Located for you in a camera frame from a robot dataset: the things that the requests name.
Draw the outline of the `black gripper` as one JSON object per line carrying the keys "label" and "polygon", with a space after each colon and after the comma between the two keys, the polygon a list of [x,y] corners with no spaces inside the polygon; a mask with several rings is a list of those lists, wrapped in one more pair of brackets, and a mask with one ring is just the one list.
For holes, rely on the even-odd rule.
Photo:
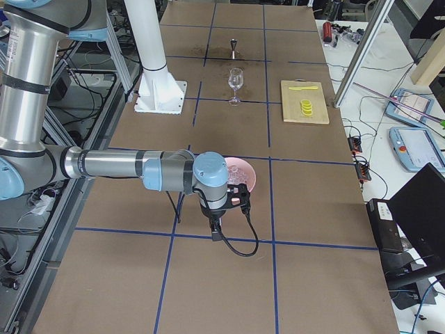
{"label": "black gripper", "polygon": [[208,218],[209,227],[211,228],[211,238],[213,241],[222,241],[222,216],[225,211],[213,210],[200,205],[201,212]]}

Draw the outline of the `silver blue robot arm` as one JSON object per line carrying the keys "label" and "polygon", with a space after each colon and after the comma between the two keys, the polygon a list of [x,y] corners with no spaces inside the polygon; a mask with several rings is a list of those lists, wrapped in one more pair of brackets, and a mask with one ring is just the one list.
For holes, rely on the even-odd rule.
{"label": "silver blue robot arm", "polygon": [[132,177],[154,191],[196,193],[213,240],[223,239],[228,171],[216,152],[84,150],[40,139],[61,40],[107,39],[105,1],[7,1],[10,22],[1,85],[1,199],[80,177]]}

